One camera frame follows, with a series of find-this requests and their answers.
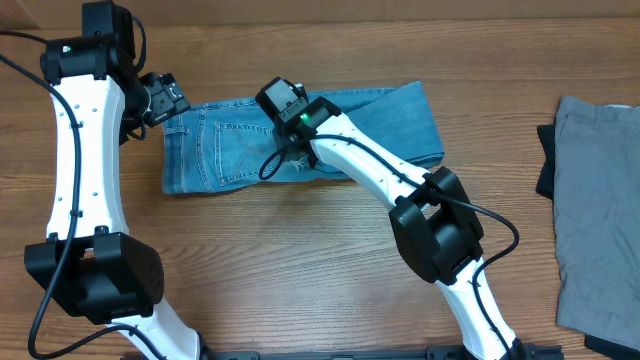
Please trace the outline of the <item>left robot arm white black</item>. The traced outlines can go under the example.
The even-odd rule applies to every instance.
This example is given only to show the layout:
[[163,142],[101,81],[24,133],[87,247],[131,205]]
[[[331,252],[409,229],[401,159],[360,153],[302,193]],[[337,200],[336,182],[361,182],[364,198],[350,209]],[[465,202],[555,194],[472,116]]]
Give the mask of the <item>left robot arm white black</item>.
[[164,296],[158,252],[133,238],[120,187],[120,148],[188,110],[171,74],[144,71],[140,21],[111,1],[82,7],[82,33],[41,56],[56,113],[55,199],[44,242],[25,249],[46,302],[125,336],[149,359],[204,359],[201,335]]

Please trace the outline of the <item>light blue denim jeans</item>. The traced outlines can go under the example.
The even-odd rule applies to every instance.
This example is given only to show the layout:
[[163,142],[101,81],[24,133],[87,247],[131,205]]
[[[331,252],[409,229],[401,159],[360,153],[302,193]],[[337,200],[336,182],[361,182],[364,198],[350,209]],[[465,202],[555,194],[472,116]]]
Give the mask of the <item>light blue denim jeans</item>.
[[[396,156],[423,168],[445,156],[424,87],[325,90],[357,128]],[[163,124],[162,186],[170,195],[221,193],[259,183],[277,145],[274,125],[251,97],[204,103]]]

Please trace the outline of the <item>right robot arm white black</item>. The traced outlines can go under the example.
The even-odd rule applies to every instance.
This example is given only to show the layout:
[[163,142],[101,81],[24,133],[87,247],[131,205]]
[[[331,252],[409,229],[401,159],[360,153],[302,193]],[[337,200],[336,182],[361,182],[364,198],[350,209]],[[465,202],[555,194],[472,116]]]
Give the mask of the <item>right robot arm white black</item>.
[[488,284],[478,219],[504,217],[472,204],[459,180],[442,167],[431,173],[373,141],[337,105],[310,100],[301,84],[274,78],[255,100],[274,124],[277,150],[266,163],[280,168],[288,153],[303,152],[348,175],[387,209],[396,247],[422,280],[435,284],[475,359],[522,359],[524,346],[504,320]]

